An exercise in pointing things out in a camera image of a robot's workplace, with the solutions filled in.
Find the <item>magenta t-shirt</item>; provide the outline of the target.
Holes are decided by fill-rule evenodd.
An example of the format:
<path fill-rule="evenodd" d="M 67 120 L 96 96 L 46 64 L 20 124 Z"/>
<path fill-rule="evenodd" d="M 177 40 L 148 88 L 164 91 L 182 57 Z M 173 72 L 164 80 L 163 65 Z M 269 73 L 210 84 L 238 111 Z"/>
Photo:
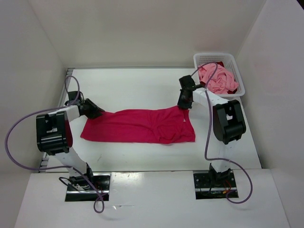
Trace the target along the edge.
<path fill-rule="evenodd" d="M 92 142 L 156 144 L 193 143 L 196 139 L 189 110 L 177 106 L 102 112 L 86 121 L 80 137 Z"/>

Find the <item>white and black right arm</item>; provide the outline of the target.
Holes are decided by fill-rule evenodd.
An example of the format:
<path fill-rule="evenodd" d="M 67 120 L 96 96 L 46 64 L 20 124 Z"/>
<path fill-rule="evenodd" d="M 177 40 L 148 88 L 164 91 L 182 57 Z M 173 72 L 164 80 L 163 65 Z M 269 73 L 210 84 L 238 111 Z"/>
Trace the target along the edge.
<path fill-rule="evenodd" d="M 220 143 L 220 148 L 218 156 L 209 159 L 211 163 L 208 180 L 212 187 L 218 187 L 230 177 L 230 161 L 235 146 L 246 132 L 240 102 L 227 100 L 203 88 L 203 85 L 195 84 L 190 75 L 181 77 L 179 83 L 181 86 L 177 103 L 179 108 L 189 110 L 193 103 L 198 103 L 209 109 L 211 129 L 208 130 L 208 134 L 213 132 Z"/>

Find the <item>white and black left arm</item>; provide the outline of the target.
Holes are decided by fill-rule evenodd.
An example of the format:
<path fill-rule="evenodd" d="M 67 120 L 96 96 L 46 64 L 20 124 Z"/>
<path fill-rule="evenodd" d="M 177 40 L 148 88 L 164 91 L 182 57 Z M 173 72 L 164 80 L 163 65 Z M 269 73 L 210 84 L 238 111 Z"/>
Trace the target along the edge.
<path fill-rule="evenodd" d="M 90 166 L 78 156 L 73 148 L 70 122 L 83 115 L 93 120 L 102 116 L 103 113 L 103 109 L 87 98 L 36 117 L 38 149 L 49 156 L 54 156 L 67 168 L 70 175 L 68 181 L 76 190 L 92 190 L 95 178 Z"/>

